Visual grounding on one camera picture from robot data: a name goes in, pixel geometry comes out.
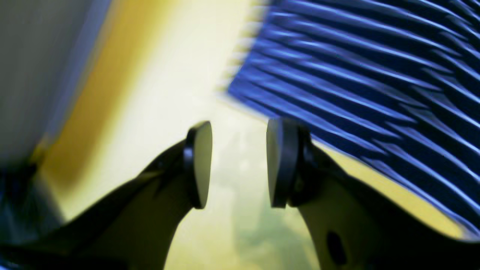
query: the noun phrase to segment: hole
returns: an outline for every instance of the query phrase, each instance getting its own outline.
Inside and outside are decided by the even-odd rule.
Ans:
[[[345,254],[345,249],[338,234],[332,232],[327,234],[327,247],[333,262],[337,265],[347,263],[347,255]]]

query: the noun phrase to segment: dark object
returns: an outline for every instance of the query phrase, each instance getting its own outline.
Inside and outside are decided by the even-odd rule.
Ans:
[[[36,163],[0,170],[0,244],[31,242],[61,227],[63,218],[44,184]]]
[[[162,269],[180,221],[193,207],[205,207],[211,154],[212,130],[204,122],[74,221],[39,241],[0,246],[0,265]]]
[[[349,176],[304,126],[271,119],[267,157],[272,206],[298,207],[322,270],[480,269],[480,243],[434,231]]]

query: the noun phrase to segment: black metal bracket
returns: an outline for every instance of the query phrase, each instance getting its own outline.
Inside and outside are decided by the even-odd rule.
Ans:
[[[267,129],[272,207],[297,207],[322,270],[480,269],[480,243],[423,224],[343,171],[290,119]]]
[[[210,122],[155,158],[135,179],[38,241],[1,245],[8,269],[162,269],[178,224],[207,202]]]

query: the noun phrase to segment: blue ribbed surface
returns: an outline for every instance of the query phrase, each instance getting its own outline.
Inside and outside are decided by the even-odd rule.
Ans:
[[[480,2],[275,1],[228,92],[480,235]]]

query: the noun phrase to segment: black round pad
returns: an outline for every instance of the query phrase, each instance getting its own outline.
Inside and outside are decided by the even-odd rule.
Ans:
[[[270,119],[266,139],[270,202],[272,207],[285,208],[297,177],[298,126],[289,119]]]
[[[184,169],[192,178],[189,194],[197,209],[207,204],[211,161],[212,126],[210,122],[202,122],[188,131],[183,150]]]

